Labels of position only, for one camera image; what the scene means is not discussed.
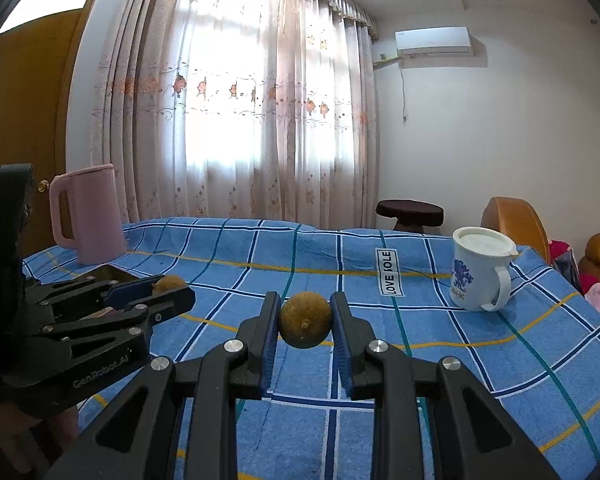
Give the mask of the person left hand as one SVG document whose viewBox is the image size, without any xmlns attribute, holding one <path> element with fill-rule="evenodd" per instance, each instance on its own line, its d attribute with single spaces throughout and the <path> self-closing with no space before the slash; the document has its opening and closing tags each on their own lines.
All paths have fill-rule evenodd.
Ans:
<svg viewBox="0 0 600 480">
<path fill-rule="evenodd" d="M 40 422 L 41 419 L 24 414 L 15 405 L 0 404 L 0 449 L 18 474 L 28 474 L 33 468 L 19 437 Z M 78 407 L 72 406 L 46 422 L 53 430 L 55 441 L 63 451 L 67 451 L 79 435 Z"/>
</svg>

